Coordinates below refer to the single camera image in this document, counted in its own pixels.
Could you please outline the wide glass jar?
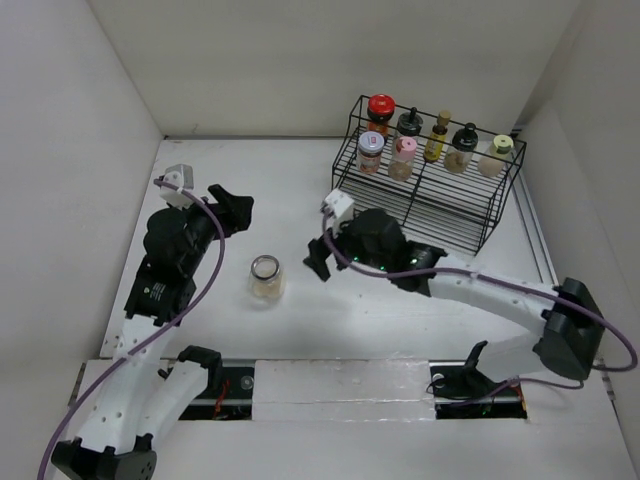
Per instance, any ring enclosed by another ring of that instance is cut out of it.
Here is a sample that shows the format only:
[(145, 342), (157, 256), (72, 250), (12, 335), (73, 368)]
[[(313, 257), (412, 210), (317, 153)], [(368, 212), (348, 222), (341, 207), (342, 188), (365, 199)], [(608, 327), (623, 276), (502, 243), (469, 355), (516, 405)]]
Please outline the wide glass jar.
[(277, 300), (285, 289), (284, 270), (272, 255), (256, 257), (250, 267), (249, 287), (257, 298)]

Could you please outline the silver lid spice jar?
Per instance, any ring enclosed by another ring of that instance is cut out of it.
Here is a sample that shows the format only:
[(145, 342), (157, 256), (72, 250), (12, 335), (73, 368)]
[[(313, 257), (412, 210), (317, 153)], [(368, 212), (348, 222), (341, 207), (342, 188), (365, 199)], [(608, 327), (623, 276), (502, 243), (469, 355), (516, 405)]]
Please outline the silver lid spice jar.
[(385, 146), (384, 137), (375, 131), (365, 131), (359, 136), (357, 145), (358, 169), (366, 174), (376, 173), (380, 166)]

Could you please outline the pink cap spice bottle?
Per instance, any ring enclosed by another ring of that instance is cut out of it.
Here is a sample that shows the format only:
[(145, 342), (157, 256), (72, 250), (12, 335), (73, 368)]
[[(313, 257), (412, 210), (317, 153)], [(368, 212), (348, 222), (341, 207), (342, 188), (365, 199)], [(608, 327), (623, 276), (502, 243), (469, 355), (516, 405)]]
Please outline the pink cap spice bottle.
[(393, 143), (392, 157), (388, 166), (391, 179), (404, 182), (413, 171), (413, 161), (417, 150), (417, 142), (413, 137), (400, 136)]

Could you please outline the yellow oil bottle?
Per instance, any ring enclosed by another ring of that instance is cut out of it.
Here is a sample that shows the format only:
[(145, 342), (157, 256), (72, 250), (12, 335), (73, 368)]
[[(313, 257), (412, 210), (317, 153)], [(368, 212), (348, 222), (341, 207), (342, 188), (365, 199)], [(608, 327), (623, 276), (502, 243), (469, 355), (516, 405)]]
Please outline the yellow oil bottle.
[(446, 141), (450, 120), (450, 111), (441, 110), (439, 112), (423, 151), (425, 162), (436, 163), (439, 160)]

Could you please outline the black cap seasoning jar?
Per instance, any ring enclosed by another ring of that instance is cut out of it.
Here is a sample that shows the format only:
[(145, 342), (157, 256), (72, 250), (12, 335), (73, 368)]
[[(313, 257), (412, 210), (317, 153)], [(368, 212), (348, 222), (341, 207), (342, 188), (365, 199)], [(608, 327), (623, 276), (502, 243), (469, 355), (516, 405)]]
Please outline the black cap seasoning jar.
[(419, 115), (418, 109), (412, 107), (407, 112), (402, 113), (397, 121), (396, 132), (399, 136), (416, 137), (419, 136), (423, 126), (423, 119)]

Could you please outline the red cap sauce bottle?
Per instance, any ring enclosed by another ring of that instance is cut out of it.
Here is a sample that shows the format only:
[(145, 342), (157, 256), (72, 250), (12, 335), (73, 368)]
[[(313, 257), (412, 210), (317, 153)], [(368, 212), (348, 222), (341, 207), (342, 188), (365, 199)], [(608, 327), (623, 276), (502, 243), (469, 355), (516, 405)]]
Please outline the red cap sauce bottle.
[(386, 94), (376, 94), (369, 98), (367, 104), (367, 130), (388, 137), (388, 124), (395, 113), (395, 100)]

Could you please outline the black pump cap spice jar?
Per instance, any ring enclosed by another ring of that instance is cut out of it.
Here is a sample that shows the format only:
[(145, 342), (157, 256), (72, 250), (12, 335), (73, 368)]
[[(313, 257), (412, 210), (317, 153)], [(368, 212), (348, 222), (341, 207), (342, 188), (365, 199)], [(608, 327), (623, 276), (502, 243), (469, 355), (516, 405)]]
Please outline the black pump cap spice jar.
[(479, 137), (474, 123), (466, 123), (456, 131), (444, 157), (444, 167), (454, 174), (464, 173), (478, 145)]

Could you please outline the yellow cap spice bottle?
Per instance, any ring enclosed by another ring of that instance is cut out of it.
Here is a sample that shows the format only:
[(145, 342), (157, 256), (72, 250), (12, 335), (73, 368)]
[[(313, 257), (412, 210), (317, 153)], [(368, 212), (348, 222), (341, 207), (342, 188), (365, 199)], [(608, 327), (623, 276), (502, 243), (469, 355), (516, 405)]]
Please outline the yellow cap spice bottle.
[(497, 177), (504, 169), (514, 148), (514, 141), (508, 135), (496, 135), (486, 152), (481, 156), (477, 169), (487, 178)]

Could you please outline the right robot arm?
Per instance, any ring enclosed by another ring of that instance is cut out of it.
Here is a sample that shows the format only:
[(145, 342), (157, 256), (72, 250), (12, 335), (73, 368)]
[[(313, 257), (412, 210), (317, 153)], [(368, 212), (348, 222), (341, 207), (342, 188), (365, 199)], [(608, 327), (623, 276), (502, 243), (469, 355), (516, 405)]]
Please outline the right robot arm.
[(452, 255), (428, 295), (362, 267), (322, 280), (302, 262), (307, 241), (343, 233), (354, 203), (334, 191), (320, 212), (314, 217), (292, 197), (259, 205), (247, 231), (210, 249), (222, 267), (195, 320), (198, 336), (226, 357), (280, 360), (460, 361), (482, 344), (479, 360), (462, 369), (465, 387), (476, 394), (543, 371), (533, 348), (550, 287), (507, 277), (490, 284)]

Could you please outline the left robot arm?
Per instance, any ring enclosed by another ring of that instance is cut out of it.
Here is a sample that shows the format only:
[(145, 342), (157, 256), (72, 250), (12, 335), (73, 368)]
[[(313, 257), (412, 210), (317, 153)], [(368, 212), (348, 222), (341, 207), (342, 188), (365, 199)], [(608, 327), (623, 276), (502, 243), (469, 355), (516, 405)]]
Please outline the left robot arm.
[(69, 479), (149, 479), (157, 448), (192, 400), (223, 393), (219, 352), (190, 345), (165, 376), (160, 360), (184, 316), (207, 294), (194, 275), (212, 242), (247, 230), (254, 200), (219, 185), (207, 202), (191, 194), (147, 221), (145, 255), (125, 304), (112, 365), (78, 398), (96, 397), (71, 440), (57, 441), (52, 464)]

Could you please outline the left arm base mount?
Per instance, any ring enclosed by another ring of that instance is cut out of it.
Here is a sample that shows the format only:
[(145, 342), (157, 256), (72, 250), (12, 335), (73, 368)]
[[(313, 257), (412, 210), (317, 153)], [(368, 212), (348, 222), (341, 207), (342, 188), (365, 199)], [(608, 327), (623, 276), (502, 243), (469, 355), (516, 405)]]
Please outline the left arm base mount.
[(181, 421), (245, 421), (252, 419), (255, 365), (225, 364), (220, 388), (200, 394), (186, 407)]

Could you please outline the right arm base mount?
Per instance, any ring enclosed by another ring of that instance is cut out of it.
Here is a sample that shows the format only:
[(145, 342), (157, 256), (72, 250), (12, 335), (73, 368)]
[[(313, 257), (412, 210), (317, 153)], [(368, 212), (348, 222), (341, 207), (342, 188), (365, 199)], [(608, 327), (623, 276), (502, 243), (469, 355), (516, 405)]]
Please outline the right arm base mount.
[(477, 366), (487, 341), (477, 343), (463, 362), (431, 363), (425, 391), (434, 399), (437, 420), (527, 418), (520, 385), (494, 382)]

